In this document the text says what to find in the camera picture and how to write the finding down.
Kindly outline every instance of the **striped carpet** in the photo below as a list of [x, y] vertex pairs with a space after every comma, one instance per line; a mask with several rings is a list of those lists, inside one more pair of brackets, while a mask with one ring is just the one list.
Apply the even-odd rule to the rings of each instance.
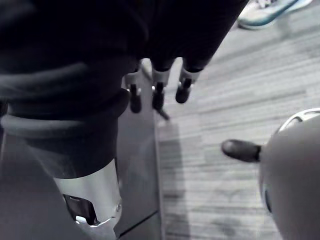
[[320, 106], [320, 0], [260, 31], [233, 27], [180, 105], [181, 59], [157, 131], [167, 240], [280, 240], [258, 191], [256, 165], [220, 143], [265, 143], [291, 114]]

